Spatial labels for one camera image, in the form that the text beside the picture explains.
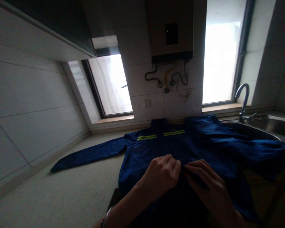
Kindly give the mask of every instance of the kitchen faucet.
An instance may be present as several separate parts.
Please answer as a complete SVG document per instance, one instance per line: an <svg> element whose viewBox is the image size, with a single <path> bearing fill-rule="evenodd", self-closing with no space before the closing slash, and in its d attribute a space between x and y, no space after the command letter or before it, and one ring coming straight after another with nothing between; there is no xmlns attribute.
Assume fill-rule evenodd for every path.
<svg viewBox="0 0 285 228"><path fill-rule="evenodd" d="M242 84L238 90L237 90L237 93L235 94L235 97L236 98L239 98L243 88L246 87L246 95L245 95L245 99L244 99L244 103L243 103L243 107L242 107L242 111L240 112L239 116L238 116L238 120L241 122L241 123L244 123L245 120L249 121L250 119L252 119L256 114L253 114L251 117L249 116L246 116L245 115L245 109L246 109L246 106L247 106L247 101L248 101L248 97L249 97L249 85L247 83L245 84Z"/></svg>

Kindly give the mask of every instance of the yellow reflective strip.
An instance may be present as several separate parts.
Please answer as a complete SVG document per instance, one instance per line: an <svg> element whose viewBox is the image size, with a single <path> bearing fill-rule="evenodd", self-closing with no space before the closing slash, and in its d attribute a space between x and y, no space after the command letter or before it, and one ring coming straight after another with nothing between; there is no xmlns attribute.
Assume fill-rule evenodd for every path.
<svg viewBox="0 0 285 228"><path fill-rule="evenodd" d="M171 134L165 134L164 136L169 136L169 135L179 135L179 134L184 134L185 132L177 132L177 133L171 133Z"/></svg>
<svg viewBox="0 0 285 228"><path fill-rule="evenodd" d="M138 139L139 139L139 138L149 138L149 137L154 137L154 136L157 136L157 135L150 135L150 136L139 136L139 137L138 137Z"/></svg>
<svg viewBox="0 0 285 228"><path fill-rule="evenodd" d="M150 138L138 138L137 141L140 141L140 140L147 140L147 139L153 139L153 138L157 138L157 136L150 137Z"/></svg>
<svg viewBox="0 0 285 228"><path fill-rule="evenodd" d="M164 133L164 135L166 135L166 134L172 134L172 133L178 133L178 132L185 132L185 131L184 131L184 130L171 131L171 132L166 132L166 133Z"/></svg>

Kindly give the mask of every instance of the blue jacket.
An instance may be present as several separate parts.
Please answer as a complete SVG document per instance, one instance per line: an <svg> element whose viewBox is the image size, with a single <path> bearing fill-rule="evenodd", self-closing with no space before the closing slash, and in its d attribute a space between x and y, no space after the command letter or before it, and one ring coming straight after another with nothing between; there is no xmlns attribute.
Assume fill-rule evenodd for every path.
<svg viewBox="0 0 285 228"><path fill-rule="evenodd" d="M226 182L235 208L246 219L257 223L260 219L254 211L249 185L237 164L270 181L285 168L285 143L254 140L237 134L223 127L214 115L208 115L186 118L184 124L176 125L168 124L166 119L152 120L150 128L125 134L124 137L60 159L51 172L112 157L124 151L118 179L122 195L126 195L140 180L155 157L172 154L182 164L204 159ZM206 220L207 210L181 174L177 187L154 202L140 217L146 223L167 221L171 225L178 223L173 220L174 217L186 224L186 219L192 219L193 214Z"/></svg>

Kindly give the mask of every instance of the electrical outlet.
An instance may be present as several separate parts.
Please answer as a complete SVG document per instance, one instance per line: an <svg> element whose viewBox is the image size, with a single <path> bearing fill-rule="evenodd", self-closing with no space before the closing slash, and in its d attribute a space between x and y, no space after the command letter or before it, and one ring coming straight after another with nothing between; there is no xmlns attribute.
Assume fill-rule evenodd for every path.
<svg viewBox="0 0 285 228"><path fill-rule="evenodd" d="M145 108L151 107L151 99L145 99L143 100L143 106Z"/></svg>

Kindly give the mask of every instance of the frosted window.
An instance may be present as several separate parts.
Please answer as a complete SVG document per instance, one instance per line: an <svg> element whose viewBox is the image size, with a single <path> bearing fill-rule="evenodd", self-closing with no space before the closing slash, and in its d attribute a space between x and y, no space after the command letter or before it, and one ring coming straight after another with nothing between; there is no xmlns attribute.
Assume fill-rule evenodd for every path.
<svg viewBox="0 0 285 228"><path fill-rule="evenodd" d="M120 54L89 59L89 63L105 114L132 112Z"/></svg>
<svg viewBox="0 0 285 228"><path fill-rule="evenodd" d="M246 0L208 0L203 104L231 100Z"/></svg>

